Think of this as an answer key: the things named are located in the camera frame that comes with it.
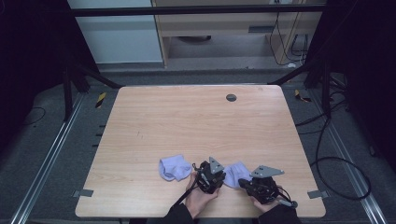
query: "table top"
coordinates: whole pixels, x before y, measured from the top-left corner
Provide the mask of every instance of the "table top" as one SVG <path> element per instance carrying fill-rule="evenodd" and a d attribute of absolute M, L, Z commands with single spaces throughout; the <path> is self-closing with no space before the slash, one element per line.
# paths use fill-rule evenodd
<path fill-rule="evenodd" d="M 213 157 L 224 167 L 283 170 L 274 180 L 297 201 L 299 217 L 326 212 L 307 195 L 318 187 L 280 87 L 186 85 L 120 89 L 84 185 L 93 195 L 79 198 L 77 216 L 163 217 L 190 179 L 160 177 L 160 159 L 177 154 L 198 166 Z M 260 214 L 243 189 L 223 185 L 200 217 Z"/>

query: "round hole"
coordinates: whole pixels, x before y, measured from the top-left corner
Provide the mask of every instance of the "round hole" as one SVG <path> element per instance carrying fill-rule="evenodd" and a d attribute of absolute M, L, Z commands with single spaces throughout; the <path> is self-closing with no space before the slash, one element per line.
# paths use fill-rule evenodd
<path fill-rule="evenodd" d="M 225 98 L 230 102 L 234 102 L 236 100 L 236 96 L 234 94 L 228 94 Z"/>

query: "white cloth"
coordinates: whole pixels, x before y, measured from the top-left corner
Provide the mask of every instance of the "white cloth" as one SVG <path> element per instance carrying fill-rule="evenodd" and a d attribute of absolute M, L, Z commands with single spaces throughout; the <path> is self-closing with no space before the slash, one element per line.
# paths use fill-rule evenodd
<path fill-rule="evenodd" d="M 238 182 L 239 179 L 251 180 L 250 171 L 241 161 L 226 166 L 224 173 L 226 173 L 224 184 L 233 189 L 241 188 Z"/>
<path fill-rule="evenodd" d="M 185 161 L 182 155 L 160 159 L 160 176 L 167 181 L 180 181 L 189 176 L 191 170 L 191 164 Z"/>

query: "hand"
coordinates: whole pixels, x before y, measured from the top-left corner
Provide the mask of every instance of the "hand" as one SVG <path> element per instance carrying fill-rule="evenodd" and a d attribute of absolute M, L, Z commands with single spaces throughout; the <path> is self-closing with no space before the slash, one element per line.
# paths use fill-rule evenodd
<path fill-rule="evenodd" d="M 283 193 L 282 187 L 279 186 L 279 192 Z M 259 208 L 263 213 L 270 211 L 271 209 L 275 208 L 277 205 L 280 204 L 279 200 L 282 199 L 281 196 L 277 196 L 277 198 L 270 203 L 261 204 L 257 199 L 253 196 L 250 196 L 250 200 L 253 202 L 254 206 Z"/>
<path fill-rule="evenodd" d="M 191 173 L 190 183 L 187 185 L 188 190 L 194 183 L 196 172 Z M 202 211 L 204 211 L 206 205 L 219 195 L 219 189 L 216 189 L 213 194 L 204 193 L 200 188 L 193 189 L 192 192 L 186 198 L 186 207 L 189 210 L 192 218 L 196 218 Z"/>

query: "metal bracket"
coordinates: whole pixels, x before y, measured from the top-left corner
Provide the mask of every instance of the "metal bracket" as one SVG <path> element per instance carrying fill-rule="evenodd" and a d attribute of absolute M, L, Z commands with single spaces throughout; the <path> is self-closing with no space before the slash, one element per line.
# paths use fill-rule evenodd
<path fill-rule="evenodd" d="M 224 170 L 224 167 L 212 157 L 209 157 L 210 173 L 216 174 L 219 171 Z"/>
<path fill-rule="evenodd" d="M 320 192 L 319 190 L 309 191 L 308 196 L 310 199 L 314 198 L 328 198 L 330 197 L 330 193 L 327 190 Z"/>
<path fill-rule="evenodd" d="M 82 190 L 75 190 L 72 194 L 72 197 L 73 198 L 79 198 L 79 196 L 91 197 L 92 195 L 93 195 L 93 190 L 82 189 Z"/>
<path fill-rule="evenodd" d="M 285 172 L 283 170 L 274 169 L 268 166 L 260 165 L 256 170 L 254 170 L 250 176 L 257 178 L 265 178 L 273 175 L 283 175 Z"/>

